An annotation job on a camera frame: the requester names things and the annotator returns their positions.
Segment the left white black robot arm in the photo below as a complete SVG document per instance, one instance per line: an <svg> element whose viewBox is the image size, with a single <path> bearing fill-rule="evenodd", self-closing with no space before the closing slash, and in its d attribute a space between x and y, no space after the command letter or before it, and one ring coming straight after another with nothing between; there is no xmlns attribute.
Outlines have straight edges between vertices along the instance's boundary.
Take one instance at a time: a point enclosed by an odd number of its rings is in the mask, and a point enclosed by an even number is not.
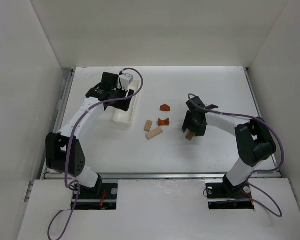
<svg viewBox="0 0 300 240"><path fill-rule="evenodd" d="M130 89L134 77L120 72L104 72L100 83L92 87L71 120L45 139L46 165L49 169L72 177L75 183L92 192L101 189L102 179L86 165L81 139L93 122L108 107L127 112L137 91Z"/></svg>

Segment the dark walnut wood block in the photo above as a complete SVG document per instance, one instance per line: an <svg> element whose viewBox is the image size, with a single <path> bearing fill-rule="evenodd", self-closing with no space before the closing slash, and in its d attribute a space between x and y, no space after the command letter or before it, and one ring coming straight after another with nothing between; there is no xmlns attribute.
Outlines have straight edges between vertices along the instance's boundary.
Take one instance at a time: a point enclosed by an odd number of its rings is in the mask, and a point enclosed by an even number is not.
<svg viewBox="0 0 300 240"><path fill-rule="evenodd" d="M186 138L188 141L191 141L195 136L196 136L196 133L195 133L195 132L189 131L189 132L187 133L187 135L186 135L185 138Z"/></svg>

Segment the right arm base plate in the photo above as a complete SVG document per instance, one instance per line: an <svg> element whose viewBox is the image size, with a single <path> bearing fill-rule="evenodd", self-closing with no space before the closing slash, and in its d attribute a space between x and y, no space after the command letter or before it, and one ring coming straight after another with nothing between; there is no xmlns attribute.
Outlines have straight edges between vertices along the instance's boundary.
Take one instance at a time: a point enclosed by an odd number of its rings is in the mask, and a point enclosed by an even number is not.
<svg viewBox="0 0 300 240"><path fill-rule="evenodd" d="M207 182L203 194L209 210L254 210L250 186L243 183L234 191L227 191L223 182Z"/></svg>

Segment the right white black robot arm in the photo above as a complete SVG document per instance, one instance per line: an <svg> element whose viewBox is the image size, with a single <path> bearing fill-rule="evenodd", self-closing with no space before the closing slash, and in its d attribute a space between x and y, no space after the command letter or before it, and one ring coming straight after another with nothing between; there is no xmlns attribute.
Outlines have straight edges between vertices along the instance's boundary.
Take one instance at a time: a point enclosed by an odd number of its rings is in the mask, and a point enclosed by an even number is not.
<svg viewBox="0 0 300 240"><path fill-rule="evenodd" d="M277 151L271 128L260 117L222 112L216 105L205 105L199 96L188 95L182 131L203 137L207 127L218 128L236 139L238 160L226 173L222 186L228 193L242 187L256 167Z"/></svg>

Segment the short light wood block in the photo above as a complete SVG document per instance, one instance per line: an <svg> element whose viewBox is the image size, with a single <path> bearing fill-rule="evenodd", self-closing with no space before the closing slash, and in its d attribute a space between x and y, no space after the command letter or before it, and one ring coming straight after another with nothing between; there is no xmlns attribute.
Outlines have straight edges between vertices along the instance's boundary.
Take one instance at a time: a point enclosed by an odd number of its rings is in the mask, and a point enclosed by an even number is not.
<svg viewBox="0 0 300 240"><path fill-rule="evenodd" d="M147 120L144 126L144 131L150 132L152 128L153 122L151 120Z"/></svg>

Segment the long light wood block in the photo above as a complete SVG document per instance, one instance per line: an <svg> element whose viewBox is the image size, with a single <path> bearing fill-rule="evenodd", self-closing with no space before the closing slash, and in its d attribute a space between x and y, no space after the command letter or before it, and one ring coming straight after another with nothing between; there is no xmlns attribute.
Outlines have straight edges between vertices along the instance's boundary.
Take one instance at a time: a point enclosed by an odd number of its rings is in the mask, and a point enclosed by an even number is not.
<svg viewBox="0 0 300 240"><path fill-rule="evenodd" d="M161 127L157 127L156 129L148 132L145 136L146 136L147 140L151 140L152 138L154 138L162 133L163 133L163 129Z"/></svg>

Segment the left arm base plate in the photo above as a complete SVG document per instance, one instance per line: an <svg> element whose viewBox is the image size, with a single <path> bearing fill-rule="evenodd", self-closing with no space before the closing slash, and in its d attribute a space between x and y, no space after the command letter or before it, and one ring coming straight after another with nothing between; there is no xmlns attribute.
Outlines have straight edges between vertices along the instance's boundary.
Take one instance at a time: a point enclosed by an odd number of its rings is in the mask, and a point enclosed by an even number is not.
<svg viewBox="0 0 300 240"><path fill-rule="evenodd" d="M75 210L116 210L118 182L102 183L97 191L85 186L80 187Z"/></svg>

